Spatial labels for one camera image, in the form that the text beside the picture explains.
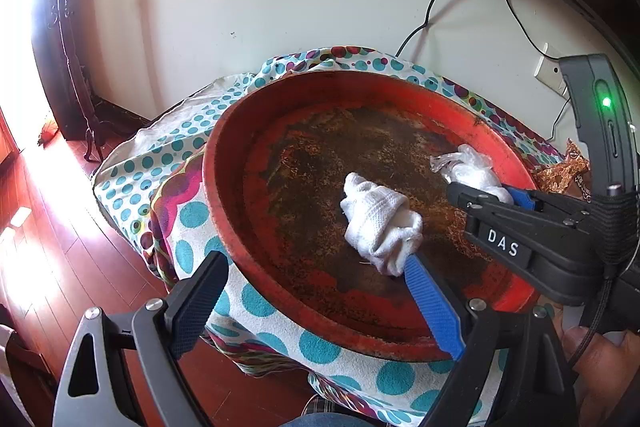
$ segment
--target wall outlet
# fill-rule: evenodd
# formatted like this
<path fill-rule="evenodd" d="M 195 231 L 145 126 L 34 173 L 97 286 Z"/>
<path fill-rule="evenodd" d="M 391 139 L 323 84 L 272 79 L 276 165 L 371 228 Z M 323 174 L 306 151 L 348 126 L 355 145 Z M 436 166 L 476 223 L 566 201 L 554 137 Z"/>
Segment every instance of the wall outlet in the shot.
<path fill-rule="evenodd" d="M 560 52 L 555 48 L 551 47 L 548 42 L 545 42 L 542 51 L 551 55 L 552 57 L 560 57 Z M 535 76 L 540 82 L 545 84 L 546 87 L 553 89 L 556 93 L 562 96 L 565 100 L 569 100 L 569 90 L 566 88 L 566 84 L 562 79 L 562 74 L 560 73 L 560 66 L 558 66 L 557 62 L 549 60 L 546 57 L 540 55 L 540 60 L 536 65 L 536 69 L 533 72 L 533 76 Z"/>

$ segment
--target human hand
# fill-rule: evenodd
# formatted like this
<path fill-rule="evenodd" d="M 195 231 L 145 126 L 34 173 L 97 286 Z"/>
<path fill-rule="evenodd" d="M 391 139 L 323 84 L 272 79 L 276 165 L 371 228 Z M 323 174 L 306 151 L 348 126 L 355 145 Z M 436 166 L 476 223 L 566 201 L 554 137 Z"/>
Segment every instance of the human hand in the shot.
<path fill-rule="evenodd" d="M 569 357 L 587 333 L 587 328 L 574 327 L 562 331 L 562 314 L 554 318 L 554 326 Z M 613 411 L 640 366 L 640 337 L 627 331 L 620 346 L 595 335 L 589 347 L 576 362 L 584 393 L 578 400 L 580 427 L 598 427 Z"/>

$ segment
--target tablecloth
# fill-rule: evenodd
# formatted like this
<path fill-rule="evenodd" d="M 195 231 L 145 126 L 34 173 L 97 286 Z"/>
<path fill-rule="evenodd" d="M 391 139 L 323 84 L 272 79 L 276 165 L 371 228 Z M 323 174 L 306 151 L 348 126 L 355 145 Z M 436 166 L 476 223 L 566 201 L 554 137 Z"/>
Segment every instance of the tablecloth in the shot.
<path fill-rule="evenodd" d="M 217 79 L 136 137 L 117 147 L 94 177 L 105 214 L 171 287 L 189 277 L 211 250 L 225 252 L 209 216 L 202 154 L 224 110 L 283 77 L 318 70 L 388 74 L 418 84 L 471 110 L 535 172 L 562 156 L 540 136 L 484 98 L 425 68 L 370 48 L 335 46 L 267 60 L 257 74 Z M 212 343 L 247 374 L 304 367 L 322 396 L 398 426 L 417 426 L 447 378 L 450 361 L 375 359 L 331 344 L 295 324 L 266 301 L 228 256 L 229 279 L 207 322 Z M 487 418 L 506 351 L 496 353 L 472 417 Z"/>

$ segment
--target black cable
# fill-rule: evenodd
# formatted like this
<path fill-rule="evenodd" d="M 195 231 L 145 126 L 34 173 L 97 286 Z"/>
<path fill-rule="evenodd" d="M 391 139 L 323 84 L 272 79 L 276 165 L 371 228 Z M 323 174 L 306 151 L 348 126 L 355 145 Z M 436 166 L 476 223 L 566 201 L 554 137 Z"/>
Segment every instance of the black cable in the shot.
<path fill-rule="evenodd" d="M 424 29 L 427 27 L 427 25 L 429 24 L 429 15 L 431 13 L 431 7 L 433 7 L 433 3 L 436 0 L 431 0 L 429 3 L 429 7 L 427 8 L 427 13 L 424 17 L 424 23 L 421 24 L 420 26 L 418 26 L 414 31 L 412 31 L 409 36 L 404 40 L 404 42 L 402 43 L 402 45 L 400 46 L 400 48 L 398 49 L 398 52 L 396 53 L 396 57 L 399 57 L 400 54 L 402 53 L 402 50 L 404 50 L 404 47 L 407 45 L 407 43 L 411 40 L 411 38 L 417 33 L 419 32 L 421 29 Z"/>
<path fill-rule="evenodd" d="M 562 106 L 562 109 L 560 110 L 560 112 L 558 113 L 558 116 L 556 117 L 556 121 L 554 122 L 554 126 L 551 128 L 551 138 L 547 138 L 546 141 L 550 142 L 552 140 L 554 140 L 556 138 L 556 125 L 558 125 L 558 122 L 560 121 L 560 117 L 562 116 L 562 113 L 564 113 L 564 108 L 566 107 L 566 105 L 571 102 L 571 98 L 568 98 L 566 100 L 566 102 L 564 102 L 564 105 Z"/>
<path fill-rule="evenodd" d="M 574 367 L 575 363 L 580 360 L 580 357 L 584 354 L 589 347 L 589 343 L 593 336 L 596 334 L 596 329 L 598 329 L 598 325 L 600 324 L 600 320 L 604 315 L 604 310 L 607 307 L 607 301 L 609 301 L 609 294 L 611 293 L 611 286 L 613 285 L 613 279 L 605 279 L 604 285 L 602 287 L 602 295 L 600 296 L 600 302 L 598 303 L 598 308 L 596 309 L 595 315 L 593 315 L 593 320 L 591 321 L 591 326 L 587 330 L 587 334 L 584 336 L 580 344 L 578 345 L 578 349 L 575 350 L 574 354 L 571 355 L 569 359 L 569 367 Z"/>
<path fill-rule="evenodd" d="M 559 57 L 552 57 L 551 55 L 547 55 L 546 53 L 543 53 L 542 50 L 534 44 L 534 42 L 531 40 L 531 37 L 529 37 L 529 34 L 527 33 L 526 29 L 524 29 L 524 26 L 520 22 L 520 19 L 518 19 L 516 12 L 514 12 L 513 6 L 511 6 L 510 1 L 509 0 L 505 0 L 505 1 L 507 3 L 507 6 L 509 7 L 509 10 L 511 11 L 511 15 L 513 15 L 514 19 L 516 19 L 516 21 L 520 25 L 520 28 L 522 28 L 522 32 L 524 33 L 524 36 L 527 38 L 529 42 L 531 42 L 531 45 L 536 49 L 536 51 L 543 57 L 546 57 L 549 60 L 552 60 L 554 62 L 557 62 L 559 60 Z"/>

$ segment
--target red plastic basin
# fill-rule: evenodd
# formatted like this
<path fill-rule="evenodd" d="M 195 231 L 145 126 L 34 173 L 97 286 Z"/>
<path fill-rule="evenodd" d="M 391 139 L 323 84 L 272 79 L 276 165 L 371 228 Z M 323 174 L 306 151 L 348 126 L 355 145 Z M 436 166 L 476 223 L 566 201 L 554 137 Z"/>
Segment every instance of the red plastic basin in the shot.
<path fill-rule="evenodd" d="M 422 249 L 467 298 L 520 311 L 535 291 L 501 265 L 451 250 L 452 207 L 428 156 L 461 143 L 494 159 L 505 183 L 535 188 L 518 156 L 481 118 L 440 94 L 354 71 L 284 78 L 223 113 L 204 158 L 221 240 L 248 281 L 303 328 L 391 360 L 448 358 L 403 278 L 380 275 L 344 240 L 341 183 L 356 171 L 410 198 Z"/>

